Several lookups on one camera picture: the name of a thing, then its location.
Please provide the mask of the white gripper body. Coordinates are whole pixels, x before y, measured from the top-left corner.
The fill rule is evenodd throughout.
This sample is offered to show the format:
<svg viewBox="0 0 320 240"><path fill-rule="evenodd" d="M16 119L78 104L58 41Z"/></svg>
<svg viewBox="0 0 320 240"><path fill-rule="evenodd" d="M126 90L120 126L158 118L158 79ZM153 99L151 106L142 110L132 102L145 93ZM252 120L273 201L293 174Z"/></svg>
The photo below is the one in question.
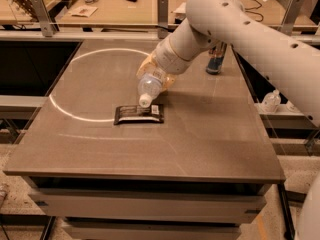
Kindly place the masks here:
<svg viewBox="0 0 320 240"><path fill-rule="evenodd" d="M167 74L180 75L187 70L193 56L187 45L182 38L169 35L156 46L152 58Z"/></svg>

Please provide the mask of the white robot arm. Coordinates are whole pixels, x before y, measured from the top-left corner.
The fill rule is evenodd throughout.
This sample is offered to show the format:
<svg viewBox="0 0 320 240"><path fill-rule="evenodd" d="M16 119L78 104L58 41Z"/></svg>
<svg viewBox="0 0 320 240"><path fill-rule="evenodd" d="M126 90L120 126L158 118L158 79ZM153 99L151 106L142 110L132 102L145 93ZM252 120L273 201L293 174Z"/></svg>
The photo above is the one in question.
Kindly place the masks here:
<svg viewBox="0 0 320 240"><path fill-rule="evenodd" d="M320 124L320 51L248 17L237 0L187 0L186 18L148 55L138 78L162 87L203 51L224 42L268 78L312 123Z"/></svg>

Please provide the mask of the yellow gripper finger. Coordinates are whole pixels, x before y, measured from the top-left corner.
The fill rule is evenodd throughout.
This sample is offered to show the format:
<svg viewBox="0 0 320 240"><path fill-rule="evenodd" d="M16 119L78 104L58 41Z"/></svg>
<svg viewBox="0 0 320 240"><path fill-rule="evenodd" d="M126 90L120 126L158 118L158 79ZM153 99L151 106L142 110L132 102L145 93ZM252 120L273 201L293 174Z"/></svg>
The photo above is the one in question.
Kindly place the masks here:
<svg viewBox="0 0 320 240"><path fill-rule="evenodd" d="M161 85L162 85L161 91L164 92L168 90L174 84L175 80L176 80L175 75L164 73L161 76Z"/></svg>
<svg viewBox="0 0 320 240"><path fill-rule="evenodd" d="M136 76L141 79L145 74L152 75L157 68L157 63L152 55L148 55L137 70Z"/></svg>

